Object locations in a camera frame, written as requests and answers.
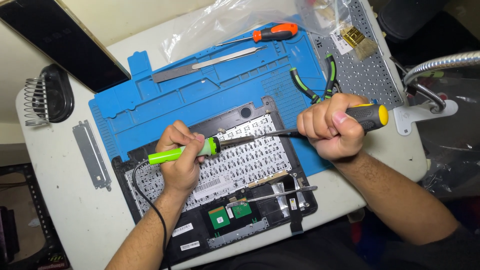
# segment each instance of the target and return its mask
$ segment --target left hand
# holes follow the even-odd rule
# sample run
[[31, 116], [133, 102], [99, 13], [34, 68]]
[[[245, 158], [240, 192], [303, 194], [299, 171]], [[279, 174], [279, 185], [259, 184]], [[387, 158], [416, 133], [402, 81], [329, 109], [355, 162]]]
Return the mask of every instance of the left hand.
[[156, 152], [163, 152], [179, 148], [186, 148], [178, 160], [169, 161], [160, 165], [165, 181], [164, 192], [175, 192], [181, 196], [188, 196], [198, 185], [200, 173], [199, 162], [205, 157], [197, 157], [205, 143], [202, 134], [191, 133], [188, 127], [180, 120], [167, 126], [156, 145]]

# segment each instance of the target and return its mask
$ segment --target orange screwdriver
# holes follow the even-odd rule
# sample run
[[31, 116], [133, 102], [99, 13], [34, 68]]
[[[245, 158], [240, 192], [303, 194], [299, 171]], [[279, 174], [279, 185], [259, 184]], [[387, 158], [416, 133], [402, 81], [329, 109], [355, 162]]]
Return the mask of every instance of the orange screwdriver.
[[222, 46], [225, 44], [246, 40], [253, 38], [255, 42], [260, 40], [283, 40], [293, 37], [298, 32], [298, 25], [296, 24], [281, 24], [273, 27], [265, 28], [260, 31], [255, 30], [252, 37], [246, 37], [241, 39], [232, 40], [225, 43], [220, 43], [215, 46]]

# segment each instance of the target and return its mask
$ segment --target white table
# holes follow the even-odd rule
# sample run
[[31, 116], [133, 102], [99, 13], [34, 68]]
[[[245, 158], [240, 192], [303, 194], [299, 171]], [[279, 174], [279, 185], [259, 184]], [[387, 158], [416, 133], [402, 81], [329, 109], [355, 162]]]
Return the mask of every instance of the white table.
[[[369, 4], [362, 0], [365, 7]], [[388, 59], [390, 52], [380, 28], [369, 8], [365, 9], [372, 22], [375, 35], [392, 71], [394, 81], [401, 85], [395, 66]], [[128, 68], [127, 57], [135, 51], [146, 50], [152, 70], [167, 64], [159, 52], [159, 44], [171, 35], [173, 26], [188, 21], [186, 14], [108, 47], [108, 50]], [[26, 127], [23, 111], [23, 90], [17, 96], [16, 107], [25, 136], [30, 159], [55, 228], [75, 270], [103, 269], [125, 237], [134, 227], [130, 211], [121, 192], [108, 155], [88, 107], [92, 92], [78, 81], [70, 78], [75, 96], [73, 114], [64, 122]], [[416, 126], [408, 136], [397, 133], [392, 111], [389, 124], [366, 136], [364, 149], [388, 166], [418, 181], [425, 174], [427, 163]], [[90, 180], [80, 150], [73, 137], [72, 127], [79, 121], [92, 124], [102, 155], [112, 177], [111, 192], [95, 189]], [[313, 193], [318, 210], [303, 218], [305, 230], [343, 216], [366, 205], [362, 196], [335, 169], [326, 170], [308, 177], [318, 189]], [[260, 233], [232, 245], [219, 248], [208, 254], [183, 262], [173, 269], [184, 269], [259, 248], [291, 236], [289, 224]]]

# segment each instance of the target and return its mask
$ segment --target sticker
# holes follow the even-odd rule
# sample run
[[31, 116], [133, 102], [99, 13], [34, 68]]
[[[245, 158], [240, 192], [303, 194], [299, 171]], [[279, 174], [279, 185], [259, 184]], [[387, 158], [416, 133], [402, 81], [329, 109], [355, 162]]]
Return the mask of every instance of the sticker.
[[230, 219], [233, 218], [233, 213], [232, 213], [232, 209], [231, 209], [231, 208], [227, 208], [227, 214], [228, 214], [228, 218], [230, 218]]
[[230, 180], [227, 178], [225, 179], [225, 176], [220, 175], [217, 178], [214, 178], [211, 181], [208, 181], [207, 183], [198, 185], [194, 190], [193, 190], [193, 196], [195, 199], [201, 199], [206, 196], [210, 196], [213, 193], [219, 192], [222, 189], [231, 186], [232, 183]]
[[292, 210], [297, 210], [297, 203], [295, 203], [295, 198], [290, 199], [290, 208], [292, 208]]
[[190, 243], [190, 244], [181, 245], [181, 246], [180, 246], [180, 249], [181, 249], [182, 251], [184, 251], [184, 250], [191, 249], [191, 248], [198, 247], [198, 246], [200, 246], [200, 242], [195, 241], [195, 242]]
[[339, 33], [339, 31], [335, 31], [330, 34], [332, 37], [333, 42], [335, 43], [336, 47], [338, 48], [338, 51], [340, 54], [344, 55], [347, 52], [353, 50], [352, 46], [348, 44], [342, 37], [342, 35]]
[[172, 232], [172, 237], [175, 237], [179, 234], [182, 234], [182, 233], [186, 233], [188, 232], [189, 230], [193, 230], [193, 225], [191, 223], [188, 223], [187, 225], [185, 226], [181, 226], [175, 230], [173, 230]]

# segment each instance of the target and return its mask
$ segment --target green and black pliers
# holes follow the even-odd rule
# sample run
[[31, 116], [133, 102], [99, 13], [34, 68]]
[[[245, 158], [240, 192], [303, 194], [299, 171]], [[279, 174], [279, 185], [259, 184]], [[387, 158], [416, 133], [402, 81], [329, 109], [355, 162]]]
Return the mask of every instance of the green and black pliers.
[[315, 94], [310, 88], [308, 88], [301, 81], [297, 68], [290, 69], [290, 75], [292, 76], [293, 83], [302, 93], [304, 93], [305, 95], [307, 95], [309, 98], [312, 99], [310, 104], [315, 104], [327, 98], [331, 98], [333, 94], [336, 92], [342, 92], [338, 84], [338, 81], [336, 79], [336, 64], [335, 64], [335, 59], [333, 58], [333, 55], [331, 53], [327, 54], [327, 56], [325, 57], [325, 61], [327, 64], [328, 75], [327, 75], [327, 85], [325, 86], [325, 91], [322, 96]]

